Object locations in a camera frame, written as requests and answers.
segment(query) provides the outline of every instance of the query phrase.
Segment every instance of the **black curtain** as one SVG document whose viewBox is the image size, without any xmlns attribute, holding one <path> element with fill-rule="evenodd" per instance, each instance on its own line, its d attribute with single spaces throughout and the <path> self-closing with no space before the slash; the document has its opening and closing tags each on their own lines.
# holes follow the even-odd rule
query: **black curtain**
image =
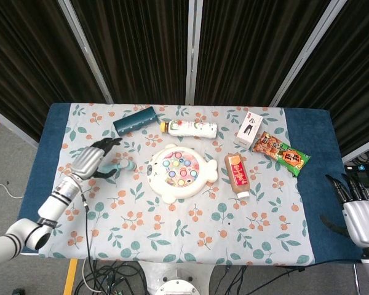
<svg viewBox="0 0 369 295">
<path fill-rule="evenodd" d="M 347 2 L 279 106 L 329 110 L 343 155 L 369 141 L 369 0 Z"/>
<path fill-rule="evenodd" d="M 329 0 L 205 0 L 196 104 L 267 106 Z"/>
<path fill-rule="evenodd" d="M 115 103 L 185 103 L 188 0 L 72 3 Z"/>
<path fill-rule="evenodd" d="M 39 141 L 61 101 L 105 102 L 57 2 L 0 0 L 0 113 Z"/>
</svg>

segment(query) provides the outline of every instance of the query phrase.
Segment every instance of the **yellow floor stripe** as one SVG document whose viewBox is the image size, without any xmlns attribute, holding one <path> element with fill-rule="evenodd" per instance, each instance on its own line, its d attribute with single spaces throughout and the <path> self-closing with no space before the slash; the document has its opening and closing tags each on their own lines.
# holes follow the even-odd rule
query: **yellow floor stripe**
<svg viewBox="0 0 369 295">
<path fill-rule="evenodd" d="M 66 279 L 66 286 L 64 287 L 63 295 L 71 295 L 71 293 L 73 292 L 73 285 L 74 285 L 76 264 L 77 263 L 78 263 L 78 259 L 71 259 L 69 261 L 67 279 Z"/>
</svg>

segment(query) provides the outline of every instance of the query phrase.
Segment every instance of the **white bottle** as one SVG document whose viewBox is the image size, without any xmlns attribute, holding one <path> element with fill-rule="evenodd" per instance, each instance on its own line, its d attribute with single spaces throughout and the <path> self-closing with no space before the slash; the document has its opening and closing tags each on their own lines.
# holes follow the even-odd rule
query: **white bottle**
<svg viewBox="0 0 369 295">
<path fill-rule="evenodd" d="M 160 123 L 161 132 L 174 136 L 198 136 L 205 138 L 216 138 L 217 124 L 206 122 L 190 122 L 183 120 L 172 120 Z"/>
</svg>

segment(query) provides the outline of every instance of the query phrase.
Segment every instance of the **yellow bottle cap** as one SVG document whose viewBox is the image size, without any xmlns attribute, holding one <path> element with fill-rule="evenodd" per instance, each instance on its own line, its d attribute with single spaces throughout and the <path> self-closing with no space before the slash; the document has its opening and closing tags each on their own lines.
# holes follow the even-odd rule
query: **yellow bottle cap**
<svg viewBox="0 0 369 295">
<path fill-rule="evenodd" d="M 165 122 L 160 123 L 160 131 L 165 132 Z"/>
</svg>

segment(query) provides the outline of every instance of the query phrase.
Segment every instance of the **brown bottle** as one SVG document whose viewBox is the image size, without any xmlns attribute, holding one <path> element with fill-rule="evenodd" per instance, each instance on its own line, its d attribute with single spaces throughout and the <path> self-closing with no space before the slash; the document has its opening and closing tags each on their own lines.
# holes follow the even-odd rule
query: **brown bottle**
<svg viewBox="0 0 369 295">
<path fill-rule="evenodd" d="M 228 154 L 224 157 L 224 162 L 231 181 L 232 191 L 236 193 L 238 198 L 249 197 L 250 183 L 242 156 L 238 152 L 236 154 Z"/>
</svg>

